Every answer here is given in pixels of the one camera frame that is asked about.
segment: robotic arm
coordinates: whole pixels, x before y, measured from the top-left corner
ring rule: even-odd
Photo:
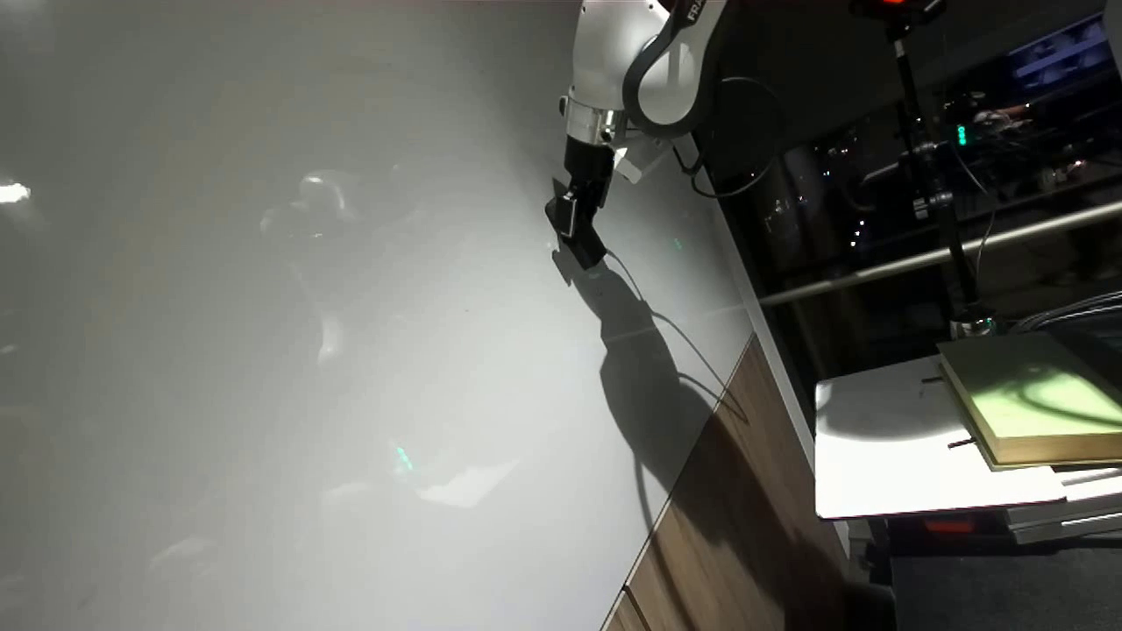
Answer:
[[[637,137],[690,132],[705,114],[730,0],[582,0],[563,114],[568,187],[547,217],[582,268],[603,261],[594,227],[612,155]]]

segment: white backdrop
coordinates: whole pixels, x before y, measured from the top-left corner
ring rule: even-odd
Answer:
[[[752,289],[673,162],[598,227],[705,360],[562,282],[570,28],[0,0],[4,631],[603,621],[705,418],[667,377],[719,388]]]

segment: metal rail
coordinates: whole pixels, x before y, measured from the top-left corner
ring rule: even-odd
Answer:
[[[1119,217],[1119,214],[1122,214],[1122,201],[1101,204],[1101,208],[1088,208],[1088,210],[1078,210],[1078,214],[1061,214],[1061,217],[1053,217],[1053,222],[1039,222],[1039,225],[1023,225],[1023,227],[1015,227],[1015,232],[989,235],[986,251],[1023,241],[1023,239],[1039,239],[1039,235],[1053,235],[1053,232],[1067,232],[1067,227],[1081,227],[1081,225],[1097,225],[1097,222],[1108,222],[1108,217]],[[833,291],[845,291],[845,289],[856,289],[856,286],[872,286],[872,282],[884,282],[884,276],[899,276],[899,275],[907,275],[907,272],[920,272],[920,268],[935,268],[943,261],[949,261],[949,251],[932,251],[932,252],[920,252],[920,256],[893,261],[893,265],[884,265],[884,268],[867,268],[867,272],[856,272],[850,276],[817,282],[817,286],[804,286],[804,289],[794,289],[794,291],[763,296],[762,307],[774,309],[774,307],[804,303],[804,300],[812,300],[812,296],[833,296]]]

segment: wooden floor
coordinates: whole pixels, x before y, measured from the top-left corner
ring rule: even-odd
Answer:
[[[612,631],[845,628],[840,547],[812,518],[812,475],[757,345],[730,388],[742,413],[708,422]]]

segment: white robotic arm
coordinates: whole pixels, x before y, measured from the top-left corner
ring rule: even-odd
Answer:
[[[603,261],[594,214],[612,151],[635,137],[690,132],[705,114],[730,0],[582,0],[563,114],[563,168],[547,217],[582,268]]]

